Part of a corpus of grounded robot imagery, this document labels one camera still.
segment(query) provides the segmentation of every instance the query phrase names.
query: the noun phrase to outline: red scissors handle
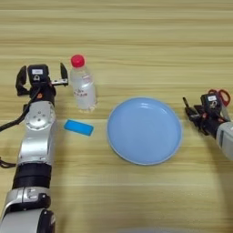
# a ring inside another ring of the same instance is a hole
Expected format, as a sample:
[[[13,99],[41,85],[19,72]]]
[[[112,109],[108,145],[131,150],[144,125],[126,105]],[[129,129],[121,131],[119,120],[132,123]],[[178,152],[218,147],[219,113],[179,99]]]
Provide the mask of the red scissors handle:
[[[230,95],[229,95],[229,93],[228,93],[226,90],[224,90],[224,89],[220,89],[220,90],[218,91],[218,94],[219,94],[219,96],[220,96],[220,98],[221,98],[221,100],[222,100],[222,103],[223,103],[225,106],[227,106],[227,105],[229,104],[229,102],[230,102]]]
[[[229,102],[230,102],[230,95],[229,95],[229,93],[226,90],[220,89],[219,91],[217,91],[215,89],[210,89],[208,92],[210,94],[211,93],[218,94],[218,96],[221,98],[221,101],[222,101],[222,103],[223,103],[224,106],[227,106],[229,104]]]

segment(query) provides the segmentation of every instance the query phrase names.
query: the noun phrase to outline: scissors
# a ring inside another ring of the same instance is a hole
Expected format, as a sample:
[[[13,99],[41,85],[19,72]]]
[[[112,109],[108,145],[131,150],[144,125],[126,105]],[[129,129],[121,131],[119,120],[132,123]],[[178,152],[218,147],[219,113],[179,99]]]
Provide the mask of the scissors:
[[[210,89],[208,91],[208,93],[209,94],[211,94],[211,93],[218,94],[220,101],[221,101],[221,105],[222,105],[222,115],[226,120],[231,121],[229,114],[228,114],[228,110],[227,110],[227,106],[229,105],[229,102],[230,102],[230,95],[229,95],[228,91],[226,91],[224,89],[220,89],[218,91],[216,89]]]

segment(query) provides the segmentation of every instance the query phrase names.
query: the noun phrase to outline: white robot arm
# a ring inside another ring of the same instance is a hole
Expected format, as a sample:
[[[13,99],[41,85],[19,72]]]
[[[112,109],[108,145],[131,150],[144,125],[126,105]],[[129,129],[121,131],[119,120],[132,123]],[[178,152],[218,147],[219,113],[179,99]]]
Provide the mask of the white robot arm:
[[[28,92],[23,87],[25,66],[22,69],[16,82],[18,95],[30,94],[33,101],[25,115],[25,137],[17,159],[13,187],[6,196],[0,218],[0,233],[53,233],[56,219],[48,208],[56,132],[54,86],[68,85],[67,72],[61,64],[62,79],[52,83],[46,65],[29,66],[27,72],[32,87]]]

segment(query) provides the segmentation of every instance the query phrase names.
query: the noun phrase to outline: plate rim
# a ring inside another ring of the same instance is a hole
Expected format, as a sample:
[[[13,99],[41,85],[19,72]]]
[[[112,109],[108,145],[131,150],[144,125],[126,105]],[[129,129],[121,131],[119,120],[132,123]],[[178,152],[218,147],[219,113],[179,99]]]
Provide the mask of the plate rim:
[[[166,157],[163,160],[161,160],[159,162],[156,162],[156,163],[149,163],[149,164],[148,163],[145,163],[145,164],[144,163],[138,163],[138,162],[132,161],[131,159],[123,157],[120,153],[117,152],[115,147],[113,147],[113,144],[111,143],[111,140],[109,139],[109,135],[108,135],[109,120],[110,120],[111,116],[113,115],[114,111],[118,107],[120,107],[121,105],[125,104],[127,101],[134,100],[134,99],[140,99],[140,98],[153,100],[153,101],[156,101],[156,102],[162,104],[163,106],[166,106],[172,112],[172,114],[175,116],[176,121],[178,122],[179,129],[180,129],[180,138],[178,140],[177,146],[174,149],[173,153],[171,153],[168,157]],[[135,164],[135,165],[140,165],[140,166],[154,166],[154,165],[159,165],[159,164],[164,163],[165,161],[169,160],[170,158],[172,158],[177,153],[177,151],[179,150],[179,148],[180,148],[180,146],[182,144],[182,140],[183,140],[183,127],[182,127],[181,121],[180,121],[179,117],[177,116],[176,112],[167,103],[164,103],[164,102],[162,102],[162,101],[160,101],[160,100],[158,100],[158,99],[156,99],[154,97],[137,96],[137,97],[130,97],[130,98],[126,99],[125,101],[119,103],[118,105],[116,105],[112,109],[111,113],[109,114],[109,116],[107,118],[107,122],[106,122],[106,137],[107,137],[108,144],[111,146],[111,148],[115,151],[115,153],[117,153],[125,161],[130,162],[130,163]]]

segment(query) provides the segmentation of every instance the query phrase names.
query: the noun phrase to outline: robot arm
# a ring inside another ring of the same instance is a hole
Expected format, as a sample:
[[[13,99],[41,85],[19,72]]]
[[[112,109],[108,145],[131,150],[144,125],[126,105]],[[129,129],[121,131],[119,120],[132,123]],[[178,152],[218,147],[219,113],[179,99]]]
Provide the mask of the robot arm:
[[[217,140],[225,156],[233,160],[233,123],[221,115],[223,104],[216,93],[201,96],[202,105],[186,105],[186,114],[195,127],[204,135],[211,135]]]
[[[26,71],[25,66],[16,82],[18,95],[30,94],[35,98],[25,116],[25,137],[13,187],[6,196],[0,219],[0,233],[52,233],[55,232],[55,216],[47,209],[51,203],[49,186],[56,132],[54,86],[68,84],[67,72],[61,65],[62,80],[51,82],[46,65],[29,66],[27,72],[32,87],[28,92],[23,87],[25,72],[22,70]]]

